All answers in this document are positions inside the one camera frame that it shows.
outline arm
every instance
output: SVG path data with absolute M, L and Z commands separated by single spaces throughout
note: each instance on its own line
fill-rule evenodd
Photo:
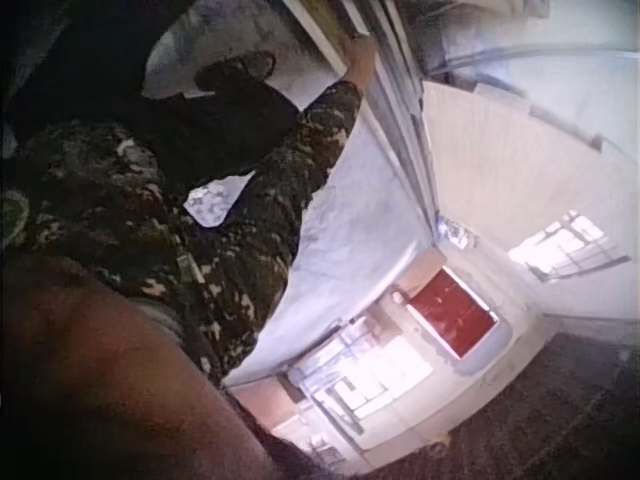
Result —
M 220 352 L 224 371 L 253 349 L 282 298 L 302 214 L 353 130 L 375 58 L 369 39 L 355 45 L 347 74 L 301 113 L 293 131 L 256 169 L 226 221 L 217 229 L 189 227 L 187 245 L 212 310 L 211 323 L 201 328 Z
M 66 259 L 15 259 L 2 273 L 16 477 L 235 479 L 241 468 L 281 478 L 227 401 L 125 298 Z M 21 462 L 25 451 L 38 461 Z

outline person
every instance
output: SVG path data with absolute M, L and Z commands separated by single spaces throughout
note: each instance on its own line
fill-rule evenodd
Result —
M 303 213 L 354 127 L 375 46 L 345 50 L 346 74 L 255 165 L 217 228 L 187 214 L 184 179 L 175 188 L 167 159 L 117 115 L 49 117 L 23 142 L 12 187 L 27 215 L 3 245 L 5 469 L 331 478 L 221 382 L 281 299 Z

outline window frame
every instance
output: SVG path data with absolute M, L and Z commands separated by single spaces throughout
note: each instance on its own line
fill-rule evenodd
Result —
M 594 227 L 598 228 L 593 222 L 591 222 L 591 220 L 586 217 L 583 214 L 580 214 L 574 210 L 570 210 L 568 213 L 566 213 L 565 215 L 562 216 L 562 218 L 560 220 L 558 220 L 557 222 L 553 222 L 551 225 L 549 225 L 547 228 L 545 228 L 544 230 L 542 230 L 541 232 L 536 233 L 535 235 L 539 235 L 540 233 L 543 233 L 543 237 L 538 240 L 534 245 L 537 247 L 538 245 L 541 245 L 542 243 L 550 240 L 551 238 L 553 238 L 555 235 L 559 234 L 560 232 L 562 232 L 563 230 L 568 231 L 571 235 L 573 235 L 574 238 L 580 240 L 582 243 L 584 243 L 584 246 L 579 248 L 578 250 L 574 251 L 574 252 L 567 252 L 564 248 L 562 248 L 561 245 L 558 245 L 557 247 L 562 251 L 562 253 L 564 254 L 564 256 L 566 257 L 567 261 L 563 261 L 562 264 L 557 264 L 554 265 L 551 268 L 551 271 L 549 273 L 544 272 L 543 270 L 541 270 L 539 267 L 532 265 L 530 263 L 527 263 L 526 261 L 524 262 L 524 266 L 531 271 L 531 273 L 533 273 L 536 278 L 538 278 L 538 280 L 540 280 L 542 283 L 549 283 L 549 282 L 554 282 L 557 280 L 566 280 L 569 278 L 577 278 L 577 277 L 583 277 L 585 275 L 589 275 L 591 273 L 594 272 L 598 272 L 601 270 L 606 270 L 607 268 L 611 268 L 611 267 L 615 267 L 616 265 L 620 265 L 623 263 L 626 263 L 628 261 L 631 260 L 631 257 L 629 257 L 628 255 L 625 254 L 620 254 L 618 256 L 612 255 L 611 252 L 615 249 L 617 249 L 617 245 L 613 245 L 610 248 L 605 248 L 602 244 L 610 241 L 610 238 L 603 232 L 603 236 L 597 239 L 590 239 L 587 238 L 587 236 L 584 235 L 583 232 L 581 232 L 579 229 L 575 228 L 573 226 L 573 222 L 578 219 L 578 218 L 585 218 L 587 221 L 589 221 Z M 558 227 L 555 228 L 552 231 L 549 231 L 549 228 L 552 227 L 555 223 L 558 224 Z M 582 253 L 584 254 L 585 250 L 587 249 L 592 249 L 592 250 L 596 250 L 597 252 L 591 255 L 587 255 L 584 258 L 576 258 L 576 254 L 578 253 Z M 605 257 L 608 258 L 607 261 L 600 263 L 594 267 L 583 267 L 583 265 L 581 265 L 581 263 L 584 263 L 586 259 L 593 257 L 594 255 L 603 255 Z M 576 268 L 577 271 L 571 272 L 571 273 L 566 273 L 566 274 L 562 274 L 558 272 L 559 268 L 563 268 L 566 265 L 571 265 L 573 264 Z

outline window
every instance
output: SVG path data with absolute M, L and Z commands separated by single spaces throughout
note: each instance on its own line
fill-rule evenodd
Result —
M 341 417 L 348 412 L 361 419 L 376 412 L 432 371 L 404 337 L 396 337 L 384 347 L 365 342 L 352 352 L 355 358 L 340 360 L 339 379 L 315 395 Z
M 509 257 L 528 267 L 542 282 L 571 278 L 626 262 L 602 230 L 575 210 L 527 238 Z
M 354 320 L 289 371 L 289 379 L 355 434 L 360 421 L 400 398 L 432 372 L 391 324 Z

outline glass pane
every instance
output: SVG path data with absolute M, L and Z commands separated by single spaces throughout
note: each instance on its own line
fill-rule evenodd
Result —
M 350 388 L 344 381 L 340 380 L 333 386 L 333 389 L 336 391 L 340 397 L 344 400 L 351 410 L 355 410 L 361 405 L 367 403 L 367 399 L 364 398 L 359 392 Z
M 571 222 L 571 226 L 583 234 L 587 240 L 594 241 L 604 236 L 604 232 L 602 230 L 596 227 L 591 220 L 582 215 Z

